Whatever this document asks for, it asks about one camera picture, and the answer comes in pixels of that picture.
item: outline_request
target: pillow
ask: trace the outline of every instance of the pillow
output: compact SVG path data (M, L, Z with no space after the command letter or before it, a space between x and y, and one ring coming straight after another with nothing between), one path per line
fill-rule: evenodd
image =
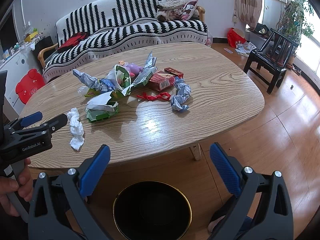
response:
M187 21L193 16L195 10L197 9L197 4L198 0L192 0L182 8L182 21Z

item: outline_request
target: red box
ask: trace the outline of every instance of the red box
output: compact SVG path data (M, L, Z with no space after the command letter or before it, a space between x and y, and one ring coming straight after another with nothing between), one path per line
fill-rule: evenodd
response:
M159 70L150 78L148 82L148 87L153 90L162 91L172 86L173 83L174 83L174 75L168 74L162 70Z
M169 73L169 74L172 74L178 78L183 78L183 73L179 70L176 70L174 68L171 68L171 67L166 67L164 69L165 72Z

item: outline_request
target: red bag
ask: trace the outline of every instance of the red bag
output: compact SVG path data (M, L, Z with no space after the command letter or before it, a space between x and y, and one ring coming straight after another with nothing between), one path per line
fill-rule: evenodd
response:
M228 43L231 47L236 48L238 43L244 44L246 42L245 38L242 38L238 33L236 33L234 28L231 28L227 34Z
M75 33L73 34L64 44L62 44L58 49L58 53L62 53L77 46L80 41L85 40L88 37L87 33Z

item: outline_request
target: gold rim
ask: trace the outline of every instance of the gold rim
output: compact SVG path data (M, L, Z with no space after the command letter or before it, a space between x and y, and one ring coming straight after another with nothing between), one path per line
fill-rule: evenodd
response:
M162 184L168 185L169 187L172 187L172 188L174 188L176 191L178 191L178 192L184 197L184 199L186 200L186 202L187 202L187 204L188 204L188 207L189 207L190 218L189 218L189 222L188 222L188 226L187 226L186 230L181 234L181 236L179 236L179 238L176 239L176 240L179 240L181 237L183 237L183 236L185 235L185 233L188 231L188 229L189 229L189 227L190 227L190 225L191 225L191 221L192 221L192 210L191 210L191 206L190 206L189 200L188 200L188 199L186 198L186 196L185 196L179 189L177 189L176 187L171 186L171 185L169 185L168 183L161 182L161 181L157 181L157 180L142 180L142 181L138 181L138 182L132 183L132 184L130 184L129 186L125 187L123 190L121 190L121 191L117 194L117 196L116 196L116 198L115 198L115 200L114 200L114 202L113 202L112 214L113 214L113 220L114 220L114 222L115 222L115 224L116 224L116 227L117 227L118 231L119 231L119 232L121 233L121 235L123 235L126 239L131 240L131 239L127 238L127 237L124 235L124 233L122 233L122 231L120 230L120 228L119 228L119 226L118 226L118 224L117 224L117 222L116 222L116 218L115 218L115 206L116 206L116 202L117 202L117 200L118 200L118 197L119 197L119 196L121 195L121 193L122 193L124 190L126 190L128 187L131 187L132 185L137 184L137 183L140 183L140 182L147 182L147 181L158 182L158 183L162 183Z

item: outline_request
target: wooden floor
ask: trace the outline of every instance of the wooden floor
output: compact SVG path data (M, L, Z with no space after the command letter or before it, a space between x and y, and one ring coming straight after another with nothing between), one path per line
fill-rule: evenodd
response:
M231 49L227 44L212 47L244 68L247 58L224 51ZM271 80L263 68L260 72ZM206 240L212 214L230 196L209 158L213 142L219 142L229 155L256 172L271 174L280 170L291 198L295 237L305 228L320 205L320 97L304 78L292 71L287 71L281 87L275 87L271 95L267 94L265 83L250 72L248 75L263 93L263 111L239 127L201 142L204 157L200 161L193 160L189 149L182 149L107 168L89 207L114 239L125 239L112 217L117 193L133 182L151 179L177 187L189 199L192 223L182 240ZM36 177L39 170L32 172ZM259 197L257 194L249 216L253 216Z

